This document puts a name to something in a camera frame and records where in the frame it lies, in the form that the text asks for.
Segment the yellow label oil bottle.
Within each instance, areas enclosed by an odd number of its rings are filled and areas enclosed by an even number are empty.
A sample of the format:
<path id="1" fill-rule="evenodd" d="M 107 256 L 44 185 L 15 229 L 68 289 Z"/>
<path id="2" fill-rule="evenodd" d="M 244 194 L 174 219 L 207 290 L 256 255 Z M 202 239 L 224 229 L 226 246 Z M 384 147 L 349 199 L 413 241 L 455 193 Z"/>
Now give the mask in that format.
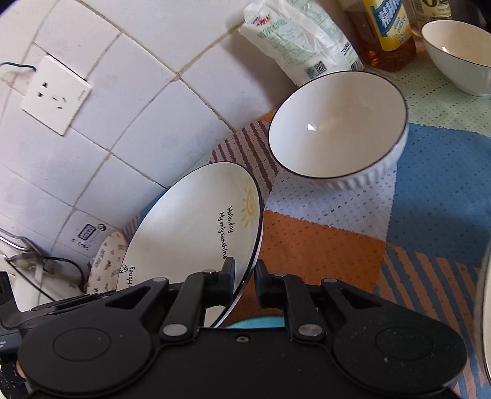
<path id="1" fill-rule="evenodd" d="M 415 59 L 415 39 L 402 1 L 350 0 L 339 5 L 354 29 L 364 64 L 397 72 Z"/>

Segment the white ribbed bowl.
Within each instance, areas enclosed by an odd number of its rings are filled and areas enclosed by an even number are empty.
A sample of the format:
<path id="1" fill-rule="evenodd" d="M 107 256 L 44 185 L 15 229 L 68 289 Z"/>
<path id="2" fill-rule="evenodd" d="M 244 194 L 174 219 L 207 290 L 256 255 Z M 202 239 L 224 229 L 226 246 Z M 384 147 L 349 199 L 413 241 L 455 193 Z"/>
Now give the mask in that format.
<path id="1" fill-rule="evenodd" d="M 363 189 L 396 167 L 409 135 L 399 87 L 369 72 L 342 71 L 295 90 L 268 129 L 274 160 L 319 187 Z"/>
<path id="2" fill-rule="evenodd" d="M 490 97 L 490 33 L 462 21 L 430 21 L 421 28 L 435 66 L 461 91 Z"/>

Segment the white sun plate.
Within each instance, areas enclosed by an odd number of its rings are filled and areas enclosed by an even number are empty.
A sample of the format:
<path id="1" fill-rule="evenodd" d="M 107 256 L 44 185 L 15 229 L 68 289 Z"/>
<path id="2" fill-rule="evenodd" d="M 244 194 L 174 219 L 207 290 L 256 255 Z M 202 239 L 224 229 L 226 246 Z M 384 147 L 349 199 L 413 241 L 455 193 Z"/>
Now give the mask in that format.
<path id="1" fill-rule="evenodd" d="M 150 208 L 130 241 L 117 289 L 150 278 L 182 283 L 192 273 L 219 270 L 235 260 L 232 299 L 207 310 L 205 324 L 220 326 L 241 298 L 263 236 L 263 199 L 244 166 L 217 162 L 177 181 Z"/>

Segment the teal round object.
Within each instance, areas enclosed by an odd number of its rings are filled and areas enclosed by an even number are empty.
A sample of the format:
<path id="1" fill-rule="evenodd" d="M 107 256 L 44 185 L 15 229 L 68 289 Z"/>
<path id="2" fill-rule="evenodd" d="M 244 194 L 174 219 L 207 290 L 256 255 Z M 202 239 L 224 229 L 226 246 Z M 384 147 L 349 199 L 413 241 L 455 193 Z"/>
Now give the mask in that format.
<path id="1" fill-rule="evenodd" d="M 284 326 L 283 316 L 259 316 L 254 318 L 248 318 L 232 323 L 227 328 L 235 329 L 258 329 L 258 328 L 275 328 Z"/>

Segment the white salt bag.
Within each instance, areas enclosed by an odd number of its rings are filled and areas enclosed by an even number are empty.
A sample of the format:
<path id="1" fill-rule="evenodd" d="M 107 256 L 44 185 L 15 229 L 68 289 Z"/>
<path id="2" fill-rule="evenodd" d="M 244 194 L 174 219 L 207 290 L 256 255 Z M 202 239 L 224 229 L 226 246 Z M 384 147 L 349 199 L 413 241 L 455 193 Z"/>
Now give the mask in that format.
<path id="1" fill-rule="evenodd" d="M 253 1 L 239 33 L 300 87 L 317 77 L 365 69 L 354 47 L 316 1 Z"/>

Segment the white wall socket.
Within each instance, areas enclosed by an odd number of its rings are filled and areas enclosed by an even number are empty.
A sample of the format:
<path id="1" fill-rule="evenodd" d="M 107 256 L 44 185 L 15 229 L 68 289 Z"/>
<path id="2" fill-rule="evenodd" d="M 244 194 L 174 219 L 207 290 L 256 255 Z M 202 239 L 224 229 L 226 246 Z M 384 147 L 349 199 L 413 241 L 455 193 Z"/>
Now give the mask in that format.
<path id="1" fill-rule="evenodd" d="M 37 67 L 21 109 L 64 135 L 90 93 L 91 85 L 86 80 L 47 55 Z"/>

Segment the colourful patchwork table mat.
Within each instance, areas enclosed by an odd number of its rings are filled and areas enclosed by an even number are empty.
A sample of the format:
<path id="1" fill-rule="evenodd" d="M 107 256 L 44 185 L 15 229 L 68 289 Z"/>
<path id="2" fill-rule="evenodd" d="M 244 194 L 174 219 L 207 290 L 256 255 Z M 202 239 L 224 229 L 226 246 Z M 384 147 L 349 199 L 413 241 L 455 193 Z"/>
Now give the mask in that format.
<path id="1" fill-rule="evenodd" d="M 458 331 L 469 360 L 455 390 L 487 398 L 474 301 L 490 238 L 490 102 L 457 89 L 423 44 L 390 75 L 409 107 L 403 155 L 374 185 L 334 191 L 279 167 L 265 115 L 218 144 L 201 164 L 230 161 L 255 175 L 265 201 L 260 257 L 307 283 L 341 279 Z"/>

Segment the bunny carrot patterned plate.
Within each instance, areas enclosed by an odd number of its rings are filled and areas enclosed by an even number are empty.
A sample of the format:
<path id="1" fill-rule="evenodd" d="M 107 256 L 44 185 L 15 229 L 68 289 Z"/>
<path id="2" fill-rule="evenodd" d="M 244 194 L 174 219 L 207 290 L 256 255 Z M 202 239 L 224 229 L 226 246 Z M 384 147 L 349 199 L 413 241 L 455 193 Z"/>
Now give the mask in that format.
<path id="1" fill-rule="evenodd" d="M 109 292 L 116 288 L 126 251 L 127 241 L 122 232 L 112 232 L 105 238 L 91 263 L 86 293 Z"/>

